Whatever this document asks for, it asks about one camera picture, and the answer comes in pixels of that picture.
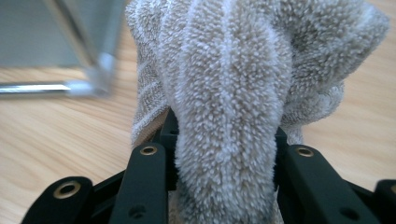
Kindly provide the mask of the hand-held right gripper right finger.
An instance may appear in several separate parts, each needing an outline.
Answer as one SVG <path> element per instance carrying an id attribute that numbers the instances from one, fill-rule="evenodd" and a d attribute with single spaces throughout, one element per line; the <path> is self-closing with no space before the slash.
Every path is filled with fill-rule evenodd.
<path id="1" fill-rule="evenodd" d="M 375 214 L 312 147 L 276 131 L 277 202 L 285 224 L 379 224 Z"/>

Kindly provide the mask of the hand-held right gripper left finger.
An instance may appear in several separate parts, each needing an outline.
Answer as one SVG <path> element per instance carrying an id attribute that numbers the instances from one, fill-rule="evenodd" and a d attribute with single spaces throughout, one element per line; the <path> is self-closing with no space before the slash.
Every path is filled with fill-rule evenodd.
<path id="1" fill-rule="evenodd" d="M 133 149 L 108 224 L 168 224 L 177 136 L 177 118 L 169 110 L 153 139 Z"/>

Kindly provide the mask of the beige striped towel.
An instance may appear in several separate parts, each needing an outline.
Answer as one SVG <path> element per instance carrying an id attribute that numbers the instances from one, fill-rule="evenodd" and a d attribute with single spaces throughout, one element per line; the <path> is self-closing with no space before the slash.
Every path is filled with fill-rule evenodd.
<path id="1" fill-rule="evenodd" d="M 140 145 L 178 121 L 171 224 L 279 224 L 277 131 L 328 117 L 388 17 L 366 0 L 130 0 Z"/>

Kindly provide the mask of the two-tier metal fabric rack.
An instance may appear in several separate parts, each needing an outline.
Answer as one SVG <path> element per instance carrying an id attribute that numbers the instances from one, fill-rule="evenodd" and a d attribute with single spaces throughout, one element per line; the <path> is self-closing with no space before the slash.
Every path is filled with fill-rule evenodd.
<path id="1" fill-rule="evenodd" d="M 0 68 L 76 67 L 83 79 L 0 82 L 0 97 L 111 92 L 126 0 L 0 0 Z"/>

